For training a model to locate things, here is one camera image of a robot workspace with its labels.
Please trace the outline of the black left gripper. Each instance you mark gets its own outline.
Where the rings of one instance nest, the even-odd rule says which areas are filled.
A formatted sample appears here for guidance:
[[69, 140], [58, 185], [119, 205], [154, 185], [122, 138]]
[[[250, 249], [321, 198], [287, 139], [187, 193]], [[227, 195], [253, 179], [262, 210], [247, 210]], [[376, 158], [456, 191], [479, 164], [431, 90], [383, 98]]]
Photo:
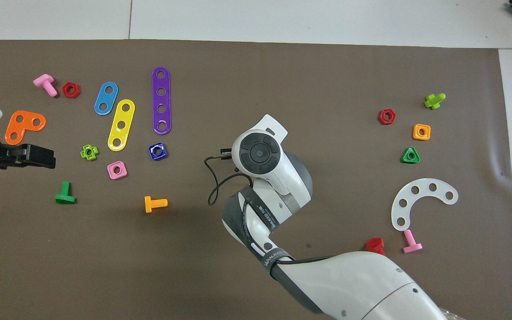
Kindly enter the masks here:
[[19, 167], [20, 165], [55, 169], [55, 152], [34, 144], [21, 144], [19, 147], [0, 142], [0, 168]]

